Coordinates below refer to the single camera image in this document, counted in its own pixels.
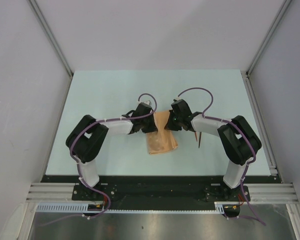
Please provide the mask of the peach cloth napkin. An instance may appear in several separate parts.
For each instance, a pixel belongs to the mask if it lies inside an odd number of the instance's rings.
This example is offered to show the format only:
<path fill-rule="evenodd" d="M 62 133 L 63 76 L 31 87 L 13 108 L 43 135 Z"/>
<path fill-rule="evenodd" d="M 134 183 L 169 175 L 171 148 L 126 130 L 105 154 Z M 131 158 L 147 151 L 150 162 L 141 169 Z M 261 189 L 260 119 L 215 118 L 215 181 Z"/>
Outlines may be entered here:
<path fill-rule="evenodd" d="M 147 151 L 150 155 L 169 153 L 179 146 L 172 131 L 165 129 L 169 115 L 168 110 L 154 113 L 157 131 L 146 134 Z"/>

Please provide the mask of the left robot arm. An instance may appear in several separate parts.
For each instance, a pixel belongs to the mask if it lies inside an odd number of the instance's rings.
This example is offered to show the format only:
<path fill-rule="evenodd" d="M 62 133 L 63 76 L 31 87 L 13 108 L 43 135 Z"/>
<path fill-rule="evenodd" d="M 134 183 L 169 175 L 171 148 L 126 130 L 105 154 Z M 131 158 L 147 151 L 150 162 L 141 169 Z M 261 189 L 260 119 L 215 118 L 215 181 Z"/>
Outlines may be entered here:
<path fill-rule="evenodd" d="M 130 110 L 120 118 L 97 120 L 87 114 L 82 117 L 65 141 L 71 157 L 77 164 L 79 180 L 84 184 L 83 194 L 90 200 L 100 196 L 97 185 L 96 158 L 102 145 L 109 136 L 131 135 L 142 131 L 153 133 L 158 130 L 154 120 L 151 102 L 139 102 L 135 110 Z"/>

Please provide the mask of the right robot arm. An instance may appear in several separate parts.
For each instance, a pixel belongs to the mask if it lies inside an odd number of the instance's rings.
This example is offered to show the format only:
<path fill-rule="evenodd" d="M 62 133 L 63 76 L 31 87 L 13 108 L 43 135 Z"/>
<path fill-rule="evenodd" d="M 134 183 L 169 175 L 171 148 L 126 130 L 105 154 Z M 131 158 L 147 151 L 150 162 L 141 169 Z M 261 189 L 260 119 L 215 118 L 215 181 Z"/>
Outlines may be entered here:
<path fill-rule="evenodd" d="M 225 200 L 232 201 L 239 194 L 238 186 L 243 183 L 249 165 L 256 161 L 262 148 L 261 140 L 241 115 L 230 120 L 203 116 L 201 112 L 192 112 L 181 98 L 175 99 L 171 107 L 166 130 L 206 133 L 220 138 L 229 159 L 220 194 Z"/>

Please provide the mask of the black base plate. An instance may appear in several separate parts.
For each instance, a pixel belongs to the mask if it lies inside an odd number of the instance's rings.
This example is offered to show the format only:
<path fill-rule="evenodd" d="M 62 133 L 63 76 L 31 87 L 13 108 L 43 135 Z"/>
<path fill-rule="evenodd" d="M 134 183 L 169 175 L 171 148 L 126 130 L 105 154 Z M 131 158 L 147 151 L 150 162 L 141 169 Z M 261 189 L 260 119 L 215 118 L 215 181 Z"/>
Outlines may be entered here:
<path fill-rule="evenodd" d="M 101 176 L 93 190 L 78 176 L 44 175 L 42 183 L 74 183 L 73 201 L 94 202 L 111 210 L 200 211 L 214 202 L 243 203 L 251 198 L 245 184 L 279 184 L 279 176 L 247 176 L 243 188 L 229 189 L 221 176 Z"/>

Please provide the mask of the aluminium front rail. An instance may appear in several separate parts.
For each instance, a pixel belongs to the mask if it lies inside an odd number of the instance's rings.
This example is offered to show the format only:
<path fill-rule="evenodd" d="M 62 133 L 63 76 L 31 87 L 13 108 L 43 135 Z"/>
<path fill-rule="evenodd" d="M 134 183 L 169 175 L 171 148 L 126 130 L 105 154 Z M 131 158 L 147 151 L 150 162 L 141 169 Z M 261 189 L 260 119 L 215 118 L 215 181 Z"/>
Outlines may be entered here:
<path fill-rule="evenodd" d="M 26 197 L 27 203 L 73 203 L 74 183 L 32 183 Z M 245 184 L 252 204 L 298 204 L 291 183 Z"/>

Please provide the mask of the right aluminium frame post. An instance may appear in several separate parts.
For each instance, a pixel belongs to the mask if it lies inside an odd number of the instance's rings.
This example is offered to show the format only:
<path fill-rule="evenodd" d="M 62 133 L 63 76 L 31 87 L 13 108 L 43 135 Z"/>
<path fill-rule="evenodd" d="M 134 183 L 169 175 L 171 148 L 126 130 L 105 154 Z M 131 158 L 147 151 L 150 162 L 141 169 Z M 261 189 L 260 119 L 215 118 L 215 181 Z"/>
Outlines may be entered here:
<path fill-rule="evenodd" d="M 270 27 L 268 28 L 265 37 L 263 38 L 259 48 L 257 49 L 251 63 L 249 64 L 247 70 L 245 71 L 245 75 L 249 78 L 254 71 L 256 65 L 260 61 L 262 55 L 264 54 L 267 46 L 269 45 L 270 41 L 274 37 L 277 29 L 279 28 L 281 22 L 283 21 L 285 15 L 287 14 L 289 8 L 291 7 L 294 0 L 284 0 L 276 13 L 274 20 L 272 21 Z"/>

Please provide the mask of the aluminium frame post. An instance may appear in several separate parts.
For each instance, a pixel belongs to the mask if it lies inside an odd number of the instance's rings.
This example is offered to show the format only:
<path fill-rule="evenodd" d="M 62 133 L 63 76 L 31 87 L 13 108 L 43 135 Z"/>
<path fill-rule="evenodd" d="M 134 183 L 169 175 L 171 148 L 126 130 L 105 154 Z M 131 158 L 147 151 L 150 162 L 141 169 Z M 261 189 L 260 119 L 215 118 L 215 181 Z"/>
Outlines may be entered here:
<path fill-rule="evenodd" d="M 74 76 L 74 72 L 72 71 L 70 64 L 68 63 L 46 17 L 44 16 L 39 4 L 36 0 L 27 0 L 26 1 L 32 10 L 35 18 L 37 19 L 43 33 L 45 34 L 47 40 L 49 41 L 53 51 L 55 52 L 57 58 L 61 62 L 64 70 L 66 71 L 67 75 L 72 79 Z"/>
<path fill-rule="evenodd" d="M 274 20 L 272 21 L 270 27 L 268 28 L 265 37 L 263 38 L 259 48 L 257 49 L 251 63 L 249 64 L 247 70 L 245 71 L 245 75 L 249 78 L 254 71 L 256 65 L 260 61 L 262 55 L 264 54 L 267 46 L 269 45 L 270 41 L 274 37 L 277 29 L 279 28 L 281 22 L 283 21 L 285 15 L 287 14 L 289 8 L 291 7 L 294 0 L 284 0 L 276 13 Z"/>

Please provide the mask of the left aluminium frame post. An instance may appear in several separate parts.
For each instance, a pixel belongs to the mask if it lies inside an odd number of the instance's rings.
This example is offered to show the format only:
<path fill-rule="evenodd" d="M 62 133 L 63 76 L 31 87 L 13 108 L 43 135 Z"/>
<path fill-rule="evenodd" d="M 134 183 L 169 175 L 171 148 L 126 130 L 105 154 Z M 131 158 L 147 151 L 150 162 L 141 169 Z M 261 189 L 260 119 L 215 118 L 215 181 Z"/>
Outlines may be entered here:
<path fill-rule="evenodd" d="M 53 51 L 55 52 L 57 58 L 61 62 L 64 70 L 66 71 L 67 75 L 72 79 L 74 76 L 74 72 L 72 71 L 70 64 L 68 63 L 46 17 L 44 16 L 39 4 L 36 0 L 27 0 L 26 1 L 32 10 L 35 18 L 37 19 L 43 33 L 45 34 L 47 40 L 49 41 Z"/>

